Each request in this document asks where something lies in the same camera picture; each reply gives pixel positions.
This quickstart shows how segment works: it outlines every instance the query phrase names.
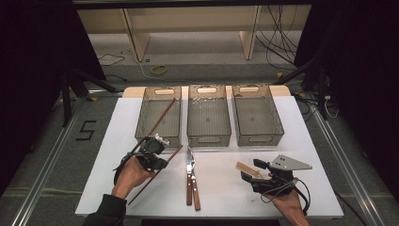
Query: gray storage bin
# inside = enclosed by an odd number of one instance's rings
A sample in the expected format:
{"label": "gray storage bin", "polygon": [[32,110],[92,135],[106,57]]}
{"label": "gray storage bin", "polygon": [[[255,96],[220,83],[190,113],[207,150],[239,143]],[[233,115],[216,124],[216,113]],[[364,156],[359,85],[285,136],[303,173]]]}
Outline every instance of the gray storage bin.
{"label": "gray storage bin", "polygon": [[225,86],[190,86],[187,115],[190,147],[229,146],[231,125]]}
{"label": "gray storage bin", "polygon": [[277,146],[284,130],[270,87],[232,86],[232,98],[238,146]]}
{"label": "gray storage bin", "polygon": [[173,98],[175,98],[175,102],[154,129],[151,136],[154,137],[155,134],[158,134],[164,140],[168,140],[169,145],[166,148],[177,148],[181,145],[181,87],[147,87],[145,89],[136,128],[135,138],[137,141],[149,134]]}

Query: white tabletop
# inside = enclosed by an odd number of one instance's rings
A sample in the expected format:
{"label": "white tabletop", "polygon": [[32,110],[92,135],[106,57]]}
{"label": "white tabletop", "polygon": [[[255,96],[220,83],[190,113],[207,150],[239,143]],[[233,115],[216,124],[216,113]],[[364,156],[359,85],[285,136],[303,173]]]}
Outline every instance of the white tabletop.
{"label": "white tabletop", "polygon": [[[186,119],[187,100],[182,105],[183,148],[170,161],[166,169],[148,185],[138,198],[127,206],[127,216],[137,218],[281,218],[272,203],[263,203],[261,195],[254,193],[249,183],[241,179],[236,163],[253,167],[252,160],[272,161],[279,154],[312,165],[309,170],[295,170],[294,176],[306,183],[311,192],[308,218],[340,218],[343,211],[334,195],[326,173],[311,141],[294,97],[274,97],[284,128],[284,136],[277,147],[238,147],[235,127],[231,118],[231,142],[227,148],[192,149],[196,159],[200,211],[186,201]],[[141,107],[141,98],[120,98],[108,125],[103,144],[88,178],[76,214],[86,216],[96,212],[103,194],[110,194],[114,169],[122,157],[136,145],[134,138]],[[168,159],[172,149],[160,157]],[[303,185],[297,187],[307,195]],[[129,202],[140,187],[128,196]]]}

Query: black sleeve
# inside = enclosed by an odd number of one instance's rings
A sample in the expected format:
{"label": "black sleeve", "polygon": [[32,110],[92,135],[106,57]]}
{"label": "black sleeve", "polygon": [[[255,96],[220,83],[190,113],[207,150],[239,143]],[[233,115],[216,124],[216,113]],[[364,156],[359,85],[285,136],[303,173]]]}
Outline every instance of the black sleeve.
{"label": "black sleeve", "polygon": [[99,209],[89,214],[83,226],[120,226],[126,214],[126,200],[111,195],[103,195]]}

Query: metal frame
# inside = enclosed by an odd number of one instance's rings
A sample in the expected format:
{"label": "metal frame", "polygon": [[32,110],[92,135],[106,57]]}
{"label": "metal frame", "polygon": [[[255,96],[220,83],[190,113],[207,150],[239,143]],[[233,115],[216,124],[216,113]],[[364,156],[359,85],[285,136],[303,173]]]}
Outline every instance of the metal frame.
{"label": "metal frame", "polygon": [[[311,111],[316,111],[316,107],[311,106]],[[378,213],[373,199],[369,195],[366,187],[364,187],[358,175],[356,174],[355,169],[352,167],[352,164],[346,156],[340,142],[335,137],[335,134],[329,126],[328,121],[325,121],[323,117],[319,114],[319,112],[315,112],[314,117],[316,118],[317,123],[319,124],[324,136],[326,137],[328,145],[331,148],[331,151],[334,153],[335,159],[340,165],[343,175],[345,176],[346,181],[348,182],[356,199],[358,200],[359,205],[364,215],[367,217],[368,222],[370,223],[370,225],[385,225],[384,220]]]}
{"label": "metal frame", "polygon": [[32,215],[36,203],[39,200],[40,193],[43,190],[44,186],[46,185],[47,180],[49,179],[50,174],[53,171],[54,166],[56,165],[56,161],[59,155],[61,154],[65,143],[67,142],[67,139],[74,126],[74,123],[76,122],[76,119],[79,116],[80,109],[85,104],[85,101],[86,98],[77,99],[70,122],[67,124],[67,126],[62,128],[61,133],[59,134],[56,143],[53,146],[52,151],[50,151],[50,154],[47,157],[46,162],[41,168],[38,178],[30,188],[29,193],[24,199],[24,202],[21,204],[20,208],[18,209],[15,219],[12,221],[12,226],[27,224],[27,221]]}

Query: person's hand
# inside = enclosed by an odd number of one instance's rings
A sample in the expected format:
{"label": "person's hand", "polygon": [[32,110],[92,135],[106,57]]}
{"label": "person's hand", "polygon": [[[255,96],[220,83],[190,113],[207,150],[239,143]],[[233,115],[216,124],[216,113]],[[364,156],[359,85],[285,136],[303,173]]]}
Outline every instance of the person's hand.
{"label": "person's hand", "polygon": [[130,191],[155,175],[154,171],[144,169],[136,157],[132,157],[123,166],[117,184],[112,189],[113,196],[126,199]]}
{"label": "person's hand", "polygon": [[306,220],[303,214],[302,207],[300,205],[298,193],[293,190],[289,195],[274,197],[270,195],[265,196],[271,200],[281,214],[290,221],[292,225],[308,226],[309,222]]}

